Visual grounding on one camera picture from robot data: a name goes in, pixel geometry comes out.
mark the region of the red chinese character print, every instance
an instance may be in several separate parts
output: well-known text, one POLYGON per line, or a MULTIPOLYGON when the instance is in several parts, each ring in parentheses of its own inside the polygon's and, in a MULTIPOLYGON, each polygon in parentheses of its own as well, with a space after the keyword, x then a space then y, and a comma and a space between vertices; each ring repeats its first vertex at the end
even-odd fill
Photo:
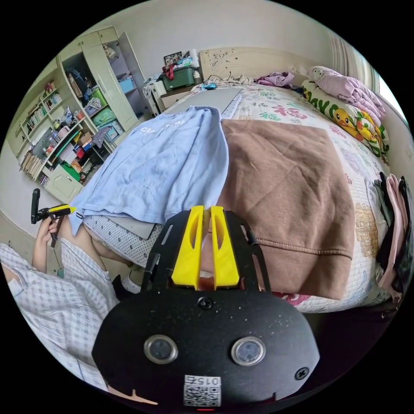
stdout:
POLYGON ((274 109, 274 112, 280 113, 283 116, 290 115, 294 118, 300 118, 300 119, 306 119, 307 116, 300 113, 299 109, 296 108, 284 108, 282 105, 276 105, 275 107, 272 107, 274 109))
POLYGON ((310 298, 308 295, 298 295, 293 293, 281 293, 281 292, 272 292, 272 295, 277 296, 290 303, 293 306, 298 306, 306 299, 310 298))
POLYGON ((337 135, 341 136, 342 138, 346 138, 345 134, 337 126, 329 125, 329 129, 337 135))

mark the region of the bed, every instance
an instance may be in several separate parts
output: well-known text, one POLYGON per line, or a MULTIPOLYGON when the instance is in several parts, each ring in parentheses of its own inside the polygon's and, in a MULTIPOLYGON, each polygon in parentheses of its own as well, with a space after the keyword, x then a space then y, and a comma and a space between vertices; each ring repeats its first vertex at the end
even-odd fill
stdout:
MULTIPOLYGON (((242 47, 201 51, 200 58, 204 79, 213 78, 214 75, 224 80, 236 75, 258 78, 271 72, 289 71, 295 74, 294 85, 301 85, 307 78, 308 69, 317 64, 291 53, 242 47)), ((234 87, 241 87, 242 91, 241 99, 231 113, 232 119, 260 119, 265 122, 282 122, 325 129, 341 161, 354 202, 354 254, 343 299, 338 301, 303 295, 282 295, 282 297, 304 313, 341 311, 385 301, 389 294, 379 289, 374 280, 375 256, 379 248, 375 216, 379 208, 378 211, 373 211, 370 206, 366 181, 372 182, 378 179, 380 172, 389 174, 389 167, 364 145, 322 115, 300 93, 263 85, 234 87)), ((200 90, 200 86, 193 88, 184 100, 174 106, 182 104, 200 90)), ((149 239, 144 239, 103 216, 88 216, 84 218, 84 225, 96 239, 143 267, 162 229, 161 225, 155 225, 149 239)))

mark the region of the light blue t-shirt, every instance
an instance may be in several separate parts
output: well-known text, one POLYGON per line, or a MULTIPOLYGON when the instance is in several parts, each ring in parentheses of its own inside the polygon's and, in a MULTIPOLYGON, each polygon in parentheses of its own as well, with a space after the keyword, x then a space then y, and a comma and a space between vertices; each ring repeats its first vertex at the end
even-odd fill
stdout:
POLYGON ((75 235, 83 216, 165 224, 196 205, 215 205, 229 167, 221 113, 211 107, 161 114, 135 128, 72 201, 75 235))

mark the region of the window curtain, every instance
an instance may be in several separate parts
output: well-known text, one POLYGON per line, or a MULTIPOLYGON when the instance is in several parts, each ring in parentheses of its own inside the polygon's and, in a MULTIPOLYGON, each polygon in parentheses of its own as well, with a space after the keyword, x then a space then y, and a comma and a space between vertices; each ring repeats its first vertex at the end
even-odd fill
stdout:
POLYGON ((348 42, 327 29, 332 51, 332 66, 345 76, 359 79, 373 92, 379 92, 378 74, 368 61, 348 42))

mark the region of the pink clothing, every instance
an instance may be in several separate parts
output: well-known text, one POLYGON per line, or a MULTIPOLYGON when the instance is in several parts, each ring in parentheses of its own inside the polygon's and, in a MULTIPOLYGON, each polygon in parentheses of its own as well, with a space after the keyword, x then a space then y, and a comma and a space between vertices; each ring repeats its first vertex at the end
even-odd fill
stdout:
POLYGON ((398 256, 404 240, 405 233, 408 226, 408 215, 405 208, 404 199, 398 189, 399 181, 393 174, 387 178, 387 192, 389 200, 394 210, 394 232, 392 234, 391 249, 389 252, 388 265, 384 271, 384 274, 379 281, 379 287, 386 289, 391 294, 394 301, 399 301, 402 297, 401 293, 396 292, 391 284, 396 277, 394 269, 395 259, 398 256))
POLYGON ((365 111, 377 127, 381 126, 384 106, 361 81, 323 66, 312 67, 310 77, 327 94, 365 111))
POLYGON ((281 88, 291 88, 294 77, 295 75, 290 72, 275 72, 267 76, 262 76, 257 80, 257 83, 266 86, 279 86, 281 88))

